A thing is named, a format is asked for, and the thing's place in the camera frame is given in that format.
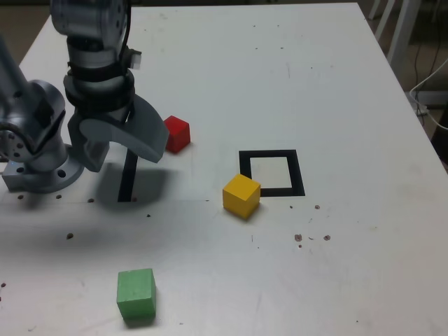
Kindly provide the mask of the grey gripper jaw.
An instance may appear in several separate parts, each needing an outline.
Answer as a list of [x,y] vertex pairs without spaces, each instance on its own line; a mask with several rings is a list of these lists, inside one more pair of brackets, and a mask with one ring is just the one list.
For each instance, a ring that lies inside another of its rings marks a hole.
[[143,98],[134,98],[132,135],[137,144],[132,149],[137,155],[163,155],[169,131],[159,113]]
[[[132,150],[137,139],[132,135],[132,120],[124,125],[113,125],[103,120],[87,119],[80,123],[84,137],[94,141],[114,142]],[[137,155],[150,162],[159,162],[163,155]]]

